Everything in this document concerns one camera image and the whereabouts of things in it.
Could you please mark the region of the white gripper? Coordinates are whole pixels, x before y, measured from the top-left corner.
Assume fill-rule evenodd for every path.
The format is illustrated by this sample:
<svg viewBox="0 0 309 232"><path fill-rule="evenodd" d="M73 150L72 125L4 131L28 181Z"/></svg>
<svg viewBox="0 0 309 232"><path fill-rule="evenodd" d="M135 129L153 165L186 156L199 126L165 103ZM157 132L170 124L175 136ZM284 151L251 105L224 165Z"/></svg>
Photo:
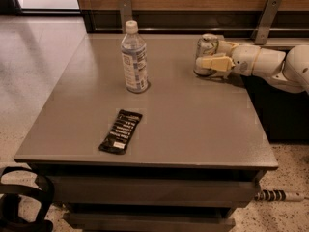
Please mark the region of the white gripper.
<svg viewBox="0 0 309 232"><path fill-rule="evenodd" d="M250 76L260 50L256 45L239 46L238 43L219 41L217 52L226 55L232 54L232 59L226 55L212 55L198 57L195 63L198 71L215 70L226 72L233 68L234 73Z"/></svg>

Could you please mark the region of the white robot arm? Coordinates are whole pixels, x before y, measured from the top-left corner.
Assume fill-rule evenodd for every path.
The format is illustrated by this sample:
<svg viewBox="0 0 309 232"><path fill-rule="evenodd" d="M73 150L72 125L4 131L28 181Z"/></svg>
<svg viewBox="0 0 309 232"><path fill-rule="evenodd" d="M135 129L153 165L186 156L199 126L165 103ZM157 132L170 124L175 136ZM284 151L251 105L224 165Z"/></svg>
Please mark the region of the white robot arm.
<svg viewBox="0 0 309 232"><path fill-rule="evenodd" d="M252 44L220 41L217 48L199 56L195 64L203 75L224 77L235 73L256 76L270 86L289 93L309 93L308 46L298 45L288 53Z"/></svg>

